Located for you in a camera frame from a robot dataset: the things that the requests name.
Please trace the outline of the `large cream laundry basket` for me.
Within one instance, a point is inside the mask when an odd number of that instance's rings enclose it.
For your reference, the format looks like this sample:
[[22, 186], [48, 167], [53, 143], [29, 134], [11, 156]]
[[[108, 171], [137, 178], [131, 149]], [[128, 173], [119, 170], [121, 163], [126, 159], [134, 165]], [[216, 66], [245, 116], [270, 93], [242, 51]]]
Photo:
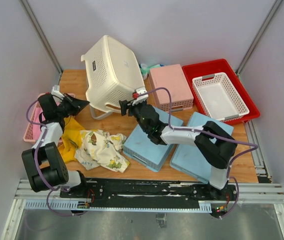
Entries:
[[134, 52], [108, 35], [80, 59], [85, 63], [85, 95], [95, 120], [121, 113], [119, 101], [132, 100], [133, 92], [145, 86]]

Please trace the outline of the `pink perforated basket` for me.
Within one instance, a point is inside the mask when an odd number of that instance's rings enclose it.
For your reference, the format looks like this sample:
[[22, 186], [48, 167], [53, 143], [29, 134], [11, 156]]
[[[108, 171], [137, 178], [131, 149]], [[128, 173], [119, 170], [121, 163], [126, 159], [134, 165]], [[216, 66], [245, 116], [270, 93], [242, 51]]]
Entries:
[[155, 106], [164, 112], [188, 110], [193, 107], [194, 97], [187, 83], [180, 64], [161, 66], [150, 69], [149, 81], [151, 89], [166, 88], [171, 95], [169, 98], [165, 90], [153, 93]]

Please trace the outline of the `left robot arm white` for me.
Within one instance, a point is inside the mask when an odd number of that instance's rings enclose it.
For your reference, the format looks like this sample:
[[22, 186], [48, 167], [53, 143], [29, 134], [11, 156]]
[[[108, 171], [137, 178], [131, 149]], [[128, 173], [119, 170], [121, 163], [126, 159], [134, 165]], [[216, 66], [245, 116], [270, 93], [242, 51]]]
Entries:
[[33, 122], [40, 126], [40, 136], [32, 148], [21, 154], [31, 189], [40, 191], [61, 190], [70, 197], [83, 198], [89, 192], [86, 178], [80, 171], [68, 171], [58, 150], [58, 143], [65, 130], [65, 118], [78, 115], [89, 102], [53, 91], [38, 97], [32, 105], [39, 103], [42, 116]]

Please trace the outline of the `red plastic tray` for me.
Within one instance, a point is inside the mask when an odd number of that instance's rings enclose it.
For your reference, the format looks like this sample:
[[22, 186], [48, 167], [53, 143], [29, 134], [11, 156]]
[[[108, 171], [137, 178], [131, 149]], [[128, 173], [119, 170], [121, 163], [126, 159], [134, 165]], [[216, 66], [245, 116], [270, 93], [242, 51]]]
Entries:
[[216, 60], [202, 62], [202, 63], [189, 64], [189, 65], [183, 66], [182, 70], [186, 77], [187, 83], [190, 86], [191, 92], [194, 96], [194, 104], [196, 105], [199, 113], [206, 115], [193, 90], [192, 79], [201, 77], [201, 76], [219, 73], [219, 72], [224, 72], [227, 74], [227, 76], [229, 77], [229, 79], [231, 80], [236, 90], [239, 92], [245, 104], [250, 110], [250, 113], [242, 117], [241, 119], [226, 121], [224, 123], [229, 124], [229, 125], [236, 125], [241, 122], [250, 121], [260, 116], [260, 111], [254, 104], [250, 95], [248, 94], [243, 84], [240, 82], [239, 78], [237, 77], [237, 75], [235, 74], [235, 72], [233, 71], [233, 69], [231, 68], [231, 66], [229, 65], [226, 59], [221, 58], [221, 59], [216, 59]]

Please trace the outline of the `white perforated basket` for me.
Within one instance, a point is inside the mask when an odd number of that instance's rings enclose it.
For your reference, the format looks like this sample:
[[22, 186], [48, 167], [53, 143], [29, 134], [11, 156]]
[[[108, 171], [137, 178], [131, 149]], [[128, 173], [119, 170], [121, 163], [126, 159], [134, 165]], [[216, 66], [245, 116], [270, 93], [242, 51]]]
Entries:
[[192, 79], [192, 87], [204, 113], [218, 121], [241, 119], [250, 113], [226, 73], [218, 72]]

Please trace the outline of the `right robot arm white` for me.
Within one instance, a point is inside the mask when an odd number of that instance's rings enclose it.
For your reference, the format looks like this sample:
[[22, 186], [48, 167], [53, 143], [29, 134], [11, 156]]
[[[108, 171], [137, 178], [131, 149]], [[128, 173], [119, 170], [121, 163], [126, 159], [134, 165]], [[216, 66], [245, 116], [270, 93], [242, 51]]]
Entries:
[[238, 145], [231, 135], [212, 120], [197, 127], [178, 127], [171, 125], [170, 120], [162, 122], [155, 108], [146, 102], [121, 100], [119, 104], [121, 114], [133, 116], [153, 144], [196, 147], [211, 166], [209, 196], [214, 200], [225, 196], [229, 163]]

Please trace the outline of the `blue perforated basket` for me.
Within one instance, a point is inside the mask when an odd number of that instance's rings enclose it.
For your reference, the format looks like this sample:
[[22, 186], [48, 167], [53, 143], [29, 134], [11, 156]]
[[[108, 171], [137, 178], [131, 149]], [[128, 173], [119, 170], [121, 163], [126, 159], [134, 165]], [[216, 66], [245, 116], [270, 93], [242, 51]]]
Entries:
[[[215, 122], [230, 135], [233, 133], [233, 126], [198, 112], [192, 114], [187, 123], [187, 127], [202, 126], [208, 121]], [[183, 172], [204, 184], [207, 184], [211, 177], [211, 165], [205, 160], [200, 150], [195, 146], [179, 144], [171, 158], [170, 167]]]
[[125, 141], [123, 152], [148, 169], [158, 172], [173, 148], [173, 144], [156, 145], [152, 143], [140, 125], [137, 125]]

